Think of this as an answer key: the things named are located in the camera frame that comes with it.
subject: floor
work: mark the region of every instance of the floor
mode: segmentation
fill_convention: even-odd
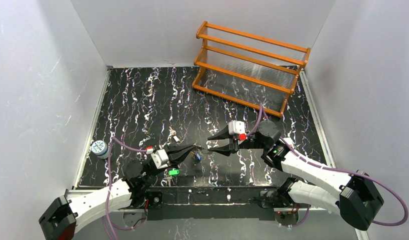
[[[116,136],[128,146],[173,143],[170,129],[183,143],[221,146],[224,141],[207,141],[231,120],[246,122],[251,129],[257,119],[253,108],[192,89],[197,67],[114,68],[104,95],[93,141],[109,142]],[[307,156],[326,163],[318,133],[300,80],[282,118],[271,116],[285,137]],[[186,159],[180,175],[171,182],[162,173],[155,186],[280,186],[289,175],[266,166],[262,150],[241,150],[226,157],[217,153],[203,155],[201,162]],[[114,180],[137,175],[147,156],[115,146],[112,169]],[[90,153],[78,188],[107,184],[105,162]]]

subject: green object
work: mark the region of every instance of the green object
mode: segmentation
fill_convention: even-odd
[[[174,170],[170,170],[169,171],[169,176],[176,176],[180,174],[180,170],[179,169],[174,169]]]

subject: black marble surface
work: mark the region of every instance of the black marble surface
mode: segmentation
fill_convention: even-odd
[[[109,142],[116,136],[131,147],[167,145],[174,143],[171,126],[183,143],[214,147],[227,142],[208,141],[207,137],[223,129],[231,120],[244,121],[246,128],[251,129],[258,111],[192,89],[197,73],[197,67],[112,69],[93,141]],[[284,116],[270,116],[270,120],[276,123],[283,136],[293,139],[300,152],[326,163],[300,80],[294,95],[288,99]],[[180,166],[180,175],[174,177],[170,185],[280,186],[290,175],[267,167],[260,159],[261,151],[242,149],[230,157],[204,154],[202,162],[186,159]],[[141,164],[147,160],[145,154],[130,152],[117,143],[112,154],[114,181],[127,175],[127,169],[139,173]],[[90,153],[79,187],[103,187],[107,178],[105,161]],[[154,185],[169,185],[164,173],[156,177]]]

